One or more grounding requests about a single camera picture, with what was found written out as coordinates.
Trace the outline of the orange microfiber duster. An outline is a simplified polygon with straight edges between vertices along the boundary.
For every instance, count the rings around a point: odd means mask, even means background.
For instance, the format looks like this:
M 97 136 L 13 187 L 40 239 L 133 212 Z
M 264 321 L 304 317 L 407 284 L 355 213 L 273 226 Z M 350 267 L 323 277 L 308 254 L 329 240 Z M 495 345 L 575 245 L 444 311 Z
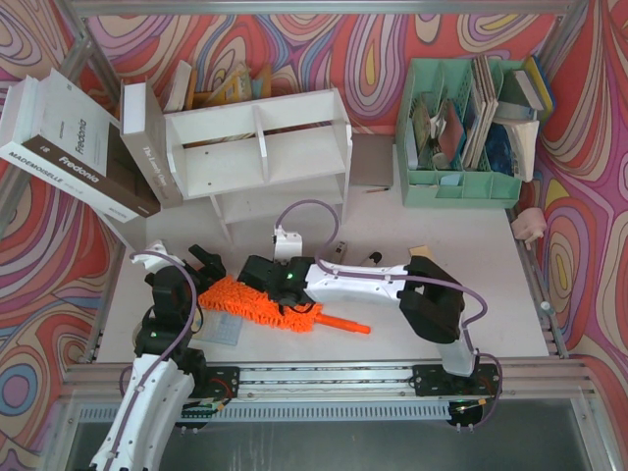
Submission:
M 256 324 L 308 333 L 317 325 L 343 330 L 350 333 L 369 335 L 371 328 L 350 320 L 327 315 L 323 305 L 309 303 L 305 306 L 284 307 L 269 299 L 266 293 L 227 276 L 215 283 L 199 296 L 201 308 L 224 311 Z

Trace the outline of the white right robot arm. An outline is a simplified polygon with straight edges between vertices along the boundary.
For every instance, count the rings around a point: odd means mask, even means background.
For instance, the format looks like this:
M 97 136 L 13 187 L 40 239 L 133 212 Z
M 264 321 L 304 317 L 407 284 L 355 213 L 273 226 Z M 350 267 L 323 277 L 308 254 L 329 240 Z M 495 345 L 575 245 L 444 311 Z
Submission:
M 304 256 L 281 263 L 251 255 L 237 280 L 265 294 L 281 313 L 329 302 L 395 307 L 416 336 L 437 347 L 446 373 L 468 378 L 475 370 L 475 354 L 461 334 L 463 286 L 427 257 L 378 268 Z

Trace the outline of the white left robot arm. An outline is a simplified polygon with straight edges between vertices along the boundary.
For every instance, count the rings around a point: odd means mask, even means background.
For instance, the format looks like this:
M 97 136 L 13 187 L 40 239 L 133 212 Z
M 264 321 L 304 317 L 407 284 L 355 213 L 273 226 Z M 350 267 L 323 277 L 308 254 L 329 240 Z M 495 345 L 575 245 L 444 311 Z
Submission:
M 218 254 L 195 244 L 195 269 L 156 241 L 130 255 L 151 286 L 152 306 L 135 336 L 135 359 L 116 417 L 90 460 L 91 470 L 157 470 L 185 402 L 209 395 L 211 375 L 200 349 L 189 346 L 199 295 L 222 280 Z

